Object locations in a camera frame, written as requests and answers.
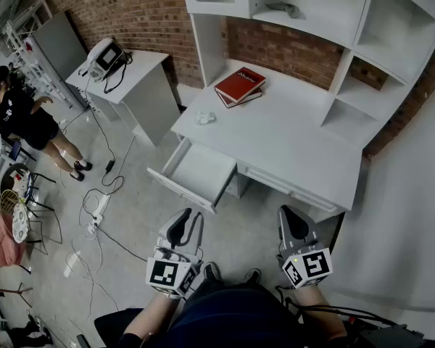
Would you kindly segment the person's left forearm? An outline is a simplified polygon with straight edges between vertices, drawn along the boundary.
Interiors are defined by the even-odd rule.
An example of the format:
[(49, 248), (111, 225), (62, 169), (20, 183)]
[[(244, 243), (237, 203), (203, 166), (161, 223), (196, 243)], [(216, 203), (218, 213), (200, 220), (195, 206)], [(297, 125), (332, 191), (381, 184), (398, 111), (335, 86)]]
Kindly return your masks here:
[(136, 336), (142, 341), (150, 335), (159, 334), (170, 325), (179, 304), (179, 299), (158, 293), (127, 326), (124, 334)]

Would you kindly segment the white metal rack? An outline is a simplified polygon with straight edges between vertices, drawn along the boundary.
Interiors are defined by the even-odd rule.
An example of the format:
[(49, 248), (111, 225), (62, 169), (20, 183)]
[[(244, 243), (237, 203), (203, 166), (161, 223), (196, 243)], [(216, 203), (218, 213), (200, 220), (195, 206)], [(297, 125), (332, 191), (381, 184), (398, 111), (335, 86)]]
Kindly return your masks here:
[(50, 95), (71, 109), (76, 98), (37, 42), (36, 34), (44, 26), (38, 16), (40, 8), (44, 9), (49, 18), (53, 17), (46, 1), (37, 0), (16, 18), (6, 22), (2, 31), (6, 36), (5, 43), (12, 51), (14, 63), (29, 80), (29, 84), (38, 92)]

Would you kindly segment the grey crumpled cloth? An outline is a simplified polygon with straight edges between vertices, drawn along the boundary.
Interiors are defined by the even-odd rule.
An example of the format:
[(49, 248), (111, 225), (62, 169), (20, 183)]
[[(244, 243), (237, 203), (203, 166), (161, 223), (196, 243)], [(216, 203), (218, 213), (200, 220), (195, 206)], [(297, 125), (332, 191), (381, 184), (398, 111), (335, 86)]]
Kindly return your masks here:
[(285, 2), (273, 2), (265, 5), (268, 9), (272, 9), (279, 12), (285, 12), (291, 19), (304, 19), (305, 15), (300, 8), (294, 4)]

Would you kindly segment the pink cloth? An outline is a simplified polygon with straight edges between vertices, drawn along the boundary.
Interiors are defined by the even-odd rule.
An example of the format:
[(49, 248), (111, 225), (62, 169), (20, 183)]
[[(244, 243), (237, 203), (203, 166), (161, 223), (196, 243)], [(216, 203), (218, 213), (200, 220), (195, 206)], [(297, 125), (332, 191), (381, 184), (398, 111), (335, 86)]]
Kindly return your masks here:
[(0, 268), (20, 265), (25, 244), (18, 244), (12, 235), (12, 216), (0, 213)]

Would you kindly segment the dark blue chair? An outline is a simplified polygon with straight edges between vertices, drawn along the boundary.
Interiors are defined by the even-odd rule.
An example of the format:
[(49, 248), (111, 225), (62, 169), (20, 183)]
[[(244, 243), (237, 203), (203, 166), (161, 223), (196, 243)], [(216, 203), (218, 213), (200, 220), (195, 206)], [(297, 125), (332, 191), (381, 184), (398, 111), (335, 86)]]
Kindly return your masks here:
[(12, 149), (11, 149), (8, 157), (11, 160), (16, 161), (21, 153), (23, 153), (26, 157), (30, 158), (33, 161), (36, 160), (29, 152), (27, 152), (25, 149), (22, 148), (22, 144), (20, 141), (15, 141), (13, 143)]

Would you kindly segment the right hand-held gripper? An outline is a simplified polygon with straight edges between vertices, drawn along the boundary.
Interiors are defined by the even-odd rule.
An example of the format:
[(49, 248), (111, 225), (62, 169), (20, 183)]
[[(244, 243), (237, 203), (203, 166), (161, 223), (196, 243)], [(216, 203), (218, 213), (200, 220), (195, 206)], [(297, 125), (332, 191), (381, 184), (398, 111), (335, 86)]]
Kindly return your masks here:
[(330, 250), (314, 239), (315, 221), (309, 215), (296, 207), (282, 205), (278, 221), (281, 244), (276, 259), (295, 289), (318, 285), (333, 273)]

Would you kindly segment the white desk with hutch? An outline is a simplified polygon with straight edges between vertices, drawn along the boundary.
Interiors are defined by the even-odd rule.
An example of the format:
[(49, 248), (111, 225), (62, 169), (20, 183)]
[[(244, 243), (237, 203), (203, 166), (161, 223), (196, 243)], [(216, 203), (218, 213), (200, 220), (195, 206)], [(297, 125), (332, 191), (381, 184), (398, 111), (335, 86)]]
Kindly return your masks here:
[[(294, 4), (304, 19), (268, 9)], [(190, 13), (204, 89), (173, 130), (183, 139), (349, 210), (361, 156), (415, 114), (435, 52), (435, 0), (265, 0), (251, 18)], [(262, 96), (227, 109), (215, 85), (242, 67)], [(216, 121), (196, 125), (195, 112)]]

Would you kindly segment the red hardcover book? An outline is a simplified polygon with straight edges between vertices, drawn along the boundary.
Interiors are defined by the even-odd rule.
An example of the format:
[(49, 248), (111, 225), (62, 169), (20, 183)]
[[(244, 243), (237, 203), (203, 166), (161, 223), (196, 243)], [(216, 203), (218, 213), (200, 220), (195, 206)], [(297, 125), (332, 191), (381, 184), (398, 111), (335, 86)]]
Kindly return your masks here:
[(255, 89), (253, 92), (251, 92), (248, 96), (243, 98), (238, 103), (230, 100), (228, 97), (226, 97), (226, 96), (224, 96), (224, 95), (222, 95), (220, 93), (217, 93), (217, 95), (219, 96), (219, 98), (220, 98), (221, 102), (224, 104), (224, 106), (227, 109), (230, 109), (230, 108), (234, 108), (234, 107), (237, 107), (237, 106), (241, 106), (241, 105), (243, 105), (243, 104), (245, 104), (247, 102), (250, 102), (253, 99), (260, 98), (262, 96), (262, 89), (261, 88)]
[(219, 95), (238, 104), (253, 91), (259, 89), (265, 81), (265, 76), (247, 67), (242, 67), (215, 85), (215, 90)]

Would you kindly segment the person's left shoe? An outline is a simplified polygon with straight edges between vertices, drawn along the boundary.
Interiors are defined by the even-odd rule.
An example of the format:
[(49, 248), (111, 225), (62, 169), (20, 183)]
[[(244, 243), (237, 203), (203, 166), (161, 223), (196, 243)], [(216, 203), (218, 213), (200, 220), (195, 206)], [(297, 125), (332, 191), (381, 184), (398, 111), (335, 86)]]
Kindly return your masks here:
[(203, 273), (204, 273), (204, 279), (206, 281), (221, 282), (223, 280), (220, 274), (220, 270), (214, 262), (207, 262), (204, 265)]

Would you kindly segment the patterned round seat cushion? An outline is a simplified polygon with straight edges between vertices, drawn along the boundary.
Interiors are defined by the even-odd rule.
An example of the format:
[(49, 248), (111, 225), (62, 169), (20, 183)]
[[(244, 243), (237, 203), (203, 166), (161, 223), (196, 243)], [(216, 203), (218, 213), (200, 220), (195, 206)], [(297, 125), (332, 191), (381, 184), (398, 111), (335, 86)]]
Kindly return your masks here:
[(23, 203), (17, 203), (12, 213), (12, 235), (20, 244), (26, 240), (30, 229), (28, 209)]

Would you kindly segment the person's black trousers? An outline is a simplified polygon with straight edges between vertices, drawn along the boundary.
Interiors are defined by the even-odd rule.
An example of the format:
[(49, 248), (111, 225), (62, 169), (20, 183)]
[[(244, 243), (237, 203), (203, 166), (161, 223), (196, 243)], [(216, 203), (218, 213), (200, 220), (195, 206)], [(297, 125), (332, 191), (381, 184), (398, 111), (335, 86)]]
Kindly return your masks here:
[(200, 283), (196, 291), (191, 296), (203, 297), (205, 295), (218, 291), (230, 291), (230, 290), (237, 290), (237, 289), (255, 290), (255, 291), (265, 292), (267, 294), (269, 293), (269, 291), (264, 286), (261, 286), (258, 283), (240, 283), (240, 284), (226, 285), (221, 280), (206, 278)]

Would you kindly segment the white side cabinet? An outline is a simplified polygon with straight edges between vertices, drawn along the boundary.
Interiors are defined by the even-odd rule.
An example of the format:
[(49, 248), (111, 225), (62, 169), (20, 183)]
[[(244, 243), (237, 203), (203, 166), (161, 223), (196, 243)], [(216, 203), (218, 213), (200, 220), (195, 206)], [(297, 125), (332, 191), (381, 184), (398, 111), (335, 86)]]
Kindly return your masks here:
[(157, 146), (180, 117), (178, 105), (163, 69), (167, 54), (132, 52), (132, 62), (101, 81), (73, 73), (66, 83), (108, 121), (122, 120), (143, 144)]

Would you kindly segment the black electronics box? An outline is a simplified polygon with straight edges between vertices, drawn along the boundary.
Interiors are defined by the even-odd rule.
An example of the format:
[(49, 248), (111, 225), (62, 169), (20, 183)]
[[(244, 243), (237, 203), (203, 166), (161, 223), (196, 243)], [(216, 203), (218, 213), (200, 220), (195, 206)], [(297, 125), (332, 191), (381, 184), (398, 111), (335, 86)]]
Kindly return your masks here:
[(406, 325), (395, 325), (359, 332), (350, 348), (423, 348), (425, 344), (422, 333), (411, 331)]

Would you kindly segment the small white drawer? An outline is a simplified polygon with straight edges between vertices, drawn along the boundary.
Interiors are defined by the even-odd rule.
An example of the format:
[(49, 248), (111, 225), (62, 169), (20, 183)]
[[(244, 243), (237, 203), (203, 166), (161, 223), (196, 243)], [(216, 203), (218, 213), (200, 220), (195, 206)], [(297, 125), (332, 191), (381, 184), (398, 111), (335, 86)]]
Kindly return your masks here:
[(215, 214), (236, 167), (234, 158), (183, 138), (161, 171), (149, 167), (147, 172), (180, 197)]

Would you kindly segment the black metal chair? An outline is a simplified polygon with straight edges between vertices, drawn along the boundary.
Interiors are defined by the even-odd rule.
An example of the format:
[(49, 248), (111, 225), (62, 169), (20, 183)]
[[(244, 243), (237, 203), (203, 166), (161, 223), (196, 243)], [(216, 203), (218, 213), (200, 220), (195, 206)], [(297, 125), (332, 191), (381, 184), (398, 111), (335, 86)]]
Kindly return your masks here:
[(39, 201), (37, 187), (38, 179), (48, 181), (50, 183), (56, 183), (55, 180), (46, 177), (40, 173), (33, 172), (26, 165), (22, 163), (15, 163), (10, 165), (4, 172), (1, 184), (1, 198), (5, 198), (5, 192), (15, 193), (19, 202), (26, 204), (28, 208), (31, 205), (41, 207), (43, 210), (54, 212), (53, 207), (49, 207), (44, 204), (44, 199)]

